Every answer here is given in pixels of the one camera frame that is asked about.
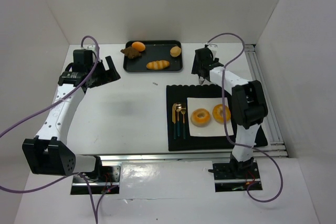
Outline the metal serving tongs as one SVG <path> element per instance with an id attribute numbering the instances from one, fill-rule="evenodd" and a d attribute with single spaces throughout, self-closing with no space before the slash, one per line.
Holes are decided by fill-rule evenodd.
<path id="1" fill-rule="evenodd" d="M 199 85 L 203 85 L 204 82 L 205 82 L 205 78 L 202 77 L 202 76 L 199 76 L 199 77 L 198 77 L 198 82 L 199 82 Z"/>

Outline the orange ring donut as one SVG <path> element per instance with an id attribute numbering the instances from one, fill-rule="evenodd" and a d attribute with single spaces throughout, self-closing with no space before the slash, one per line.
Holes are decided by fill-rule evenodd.
<path id="1" fill-rule="evenodd" d="M 231 120 L 231 112 L 228 106 L 223 106 L 222 104 L 218 104 L 214 106 L 212 110 L 213 118 L 217 123 L 224 124 L 224 122 L 228 122 Z"/>

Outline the glazed ring donut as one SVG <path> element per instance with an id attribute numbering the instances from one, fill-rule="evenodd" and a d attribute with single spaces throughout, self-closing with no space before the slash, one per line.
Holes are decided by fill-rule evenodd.
<path id="1" fill-rule="evenodd" d="M 197 109 L 191 114 L 191 122 L 197 127 L 207 126 L 210 120 L 210 113 L 204 108 Z"/>

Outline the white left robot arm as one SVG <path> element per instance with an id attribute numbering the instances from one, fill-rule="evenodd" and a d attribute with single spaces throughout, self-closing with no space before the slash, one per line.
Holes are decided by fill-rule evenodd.
<path id="1" fill-rule="evenodd" d="M 58 80 L 56 106 L 49 110 L 35 137 L 24 140 L 22 149 L 32 173 L 100 176 L 102 162 L 99 157 L 76 155 L 67 147 L 70 125 L 87 90 L 120 79 L 112 58 L 106 57 L 109 68 L 105 69 L 98 51 L 94 45 L 73 51 L 73 61 Z"/>

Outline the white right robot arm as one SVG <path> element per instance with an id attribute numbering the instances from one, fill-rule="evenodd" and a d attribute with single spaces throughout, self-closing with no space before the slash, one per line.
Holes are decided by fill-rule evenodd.
<path id="1" fill-rule="evenodd" d="M 261 83 L 248 81 L 226 70 L 208 46 L 195 50 L 192 74 L 221 87 L 223 100 L 225 93 L 231 95 L 230 112 L 237 124 L 237 132 L 229 169 L 235 175 L 248 170 L 254 161 L 257 132 L 268 114 Z"/>

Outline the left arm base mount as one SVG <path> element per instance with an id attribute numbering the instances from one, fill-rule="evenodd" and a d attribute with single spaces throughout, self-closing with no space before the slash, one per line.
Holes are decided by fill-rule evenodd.
<path id="1" fill-rule="evenodd" d="M 71 184 L 71 195 L 88 195 L 90 186 L 93 195 L 101 194 L 119 194 L 121 165 L 112 164 L 101 166 L 100 170 L 95 173 L 82 173 L 83 175 L 74 175 Z"/>

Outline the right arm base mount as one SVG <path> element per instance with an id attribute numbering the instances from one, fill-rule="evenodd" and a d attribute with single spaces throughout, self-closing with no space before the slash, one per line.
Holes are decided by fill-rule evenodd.
<path id="1" fill-rule="evenodd" d="M 258 165 L 253 162 L 252 166 L 239 171 L 233 171 L 229 163 L 213 163 L 213 168 L 208 170 L 214 176 L 216 192 L 262 190 L 262 183 Z"/>

